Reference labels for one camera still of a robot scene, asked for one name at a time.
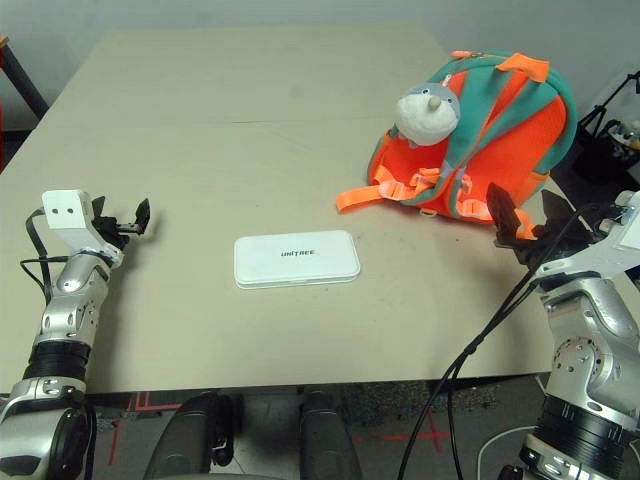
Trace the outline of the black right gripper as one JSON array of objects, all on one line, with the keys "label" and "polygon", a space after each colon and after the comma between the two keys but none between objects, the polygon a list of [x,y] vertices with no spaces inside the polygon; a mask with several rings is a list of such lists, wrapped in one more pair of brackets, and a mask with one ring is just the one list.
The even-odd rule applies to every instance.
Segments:
[{"label": "black right gripper", "polygon": [[512,250],[518,262],[529,270],[570,257],[604,239],[585,226],[580,217],[572,217],[573,208],[564,197],[544,189],[542,204],[546,222],[534,226],[506,190],[495,183],[490,183],[487,190],[487,207],[496,227],[495,245]]}]

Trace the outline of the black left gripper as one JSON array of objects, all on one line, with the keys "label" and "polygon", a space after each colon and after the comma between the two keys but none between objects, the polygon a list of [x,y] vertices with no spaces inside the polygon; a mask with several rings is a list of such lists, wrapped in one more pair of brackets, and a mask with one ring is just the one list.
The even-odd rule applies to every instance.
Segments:
[{"label": "black left gripper", "polygon": [[94,220],[93,227],[99,235],[110,245],[116,248],[124,248],[131,235],[143,235],[150,221],[149,199],[142,200],[135,212],[133,223],[120,224],[115,217],[102,216],[106,198],[96,197],[92,200]]}]

